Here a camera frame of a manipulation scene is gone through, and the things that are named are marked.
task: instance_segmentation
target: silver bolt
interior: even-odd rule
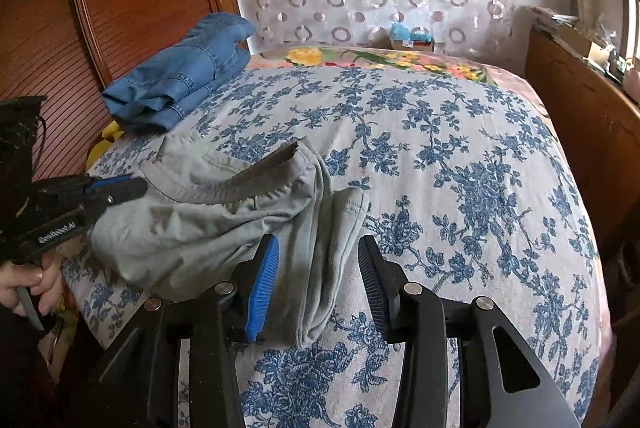
[[[216,293],[224,296],[226,294],[231,294],[234,290],[234,285],[231,282],[218,282],[216,286],[213,287]]]
[[[404,292],[407,294],[418,295],[422,294],[422,286],[419,283],[409,282],[404,284]]]
[[[490,311],[494,308],[494,301],[486,296],[481,296],[476,300],[476,305],[483,311]]]
[[[145,302],[145,310],[150,313],[157,311],[162,307],[162,300],[159,298],[148,298]]]

